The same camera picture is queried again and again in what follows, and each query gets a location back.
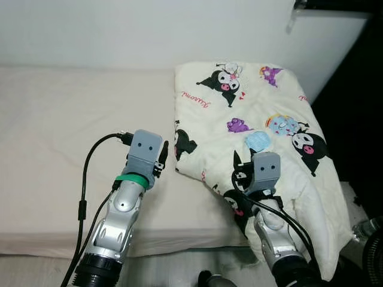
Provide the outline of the cream cartoon print blanket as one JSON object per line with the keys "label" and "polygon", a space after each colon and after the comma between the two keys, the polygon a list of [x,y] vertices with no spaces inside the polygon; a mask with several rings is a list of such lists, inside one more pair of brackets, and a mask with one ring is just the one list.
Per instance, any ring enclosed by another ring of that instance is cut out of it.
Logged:
{"label": "cream cartoon print blanket", "polygon": [[174,84],[176,170],[224,195],[235,189],[236,165],[277,153],[276,194],[331,279],[351,224],[326,137],[295,74],[265,63],[197,61],[177,66]]}

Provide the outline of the cream bed mattress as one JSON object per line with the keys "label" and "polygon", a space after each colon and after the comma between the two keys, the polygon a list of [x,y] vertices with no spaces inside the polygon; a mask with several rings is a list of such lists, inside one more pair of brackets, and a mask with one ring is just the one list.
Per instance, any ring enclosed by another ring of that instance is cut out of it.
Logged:
{"label": "cream bed mattress", "polygon": [[175,71],[0,68],[0,254],[72,257],[88,150],[137,129],[170,146],[129,254],[247,245],[223,196],[175,168],[174,79]]}

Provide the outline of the clear plastic bottle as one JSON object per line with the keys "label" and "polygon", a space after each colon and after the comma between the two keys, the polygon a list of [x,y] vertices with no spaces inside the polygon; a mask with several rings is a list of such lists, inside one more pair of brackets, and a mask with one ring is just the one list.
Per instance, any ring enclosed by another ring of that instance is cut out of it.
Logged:
{"label": "clear plastic bottle", "polygon": [[352,226],[353,239],[354,240],[365,240],[371,237],[374,233],[381,229],[382,218],[367,219],[366,221],[359,222],[355,226]]}

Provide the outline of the black floor fan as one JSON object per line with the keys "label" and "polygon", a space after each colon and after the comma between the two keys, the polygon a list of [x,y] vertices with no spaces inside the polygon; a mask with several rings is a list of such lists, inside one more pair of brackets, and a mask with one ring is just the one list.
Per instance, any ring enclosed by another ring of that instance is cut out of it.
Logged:
{"label": "black floor fan", "polygon": [[383,287],[382,230],[358,235],[341,251],[348,287]]}

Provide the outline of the black wall shelf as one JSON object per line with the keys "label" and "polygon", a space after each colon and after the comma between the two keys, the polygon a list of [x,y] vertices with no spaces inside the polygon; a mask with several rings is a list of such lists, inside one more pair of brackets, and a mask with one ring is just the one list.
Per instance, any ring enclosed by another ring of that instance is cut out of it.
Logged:
{"label": "black wall shelf", "polygon": [[382,12],[382,0],[294,0],[285,30],[290,33],[299,17],[344,17],[370,20]]}

